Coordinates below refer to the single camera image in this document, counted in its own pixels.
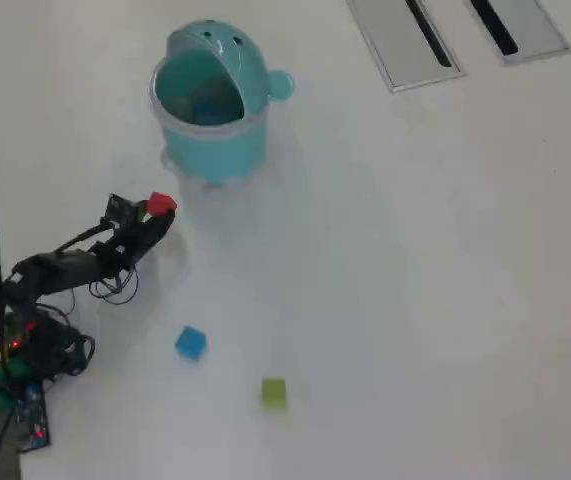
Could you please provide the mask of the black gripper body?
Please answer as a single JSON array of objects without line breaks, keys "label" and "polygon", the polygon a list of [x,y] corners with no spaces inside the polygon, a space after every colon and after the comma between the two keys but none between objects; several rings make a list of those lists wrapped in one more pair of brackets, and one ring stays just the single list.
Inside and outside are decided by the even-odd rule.
[{"label": "black gripper body", "polygon": [[136,222],[129,226],[115,226],[113,222],[101,221],[100,232],[112,231],[112,236],[97,242],[97,263],[101,274],[116,274],[129,270],[143,255],[142,242],[146,235],[146,223]]}]

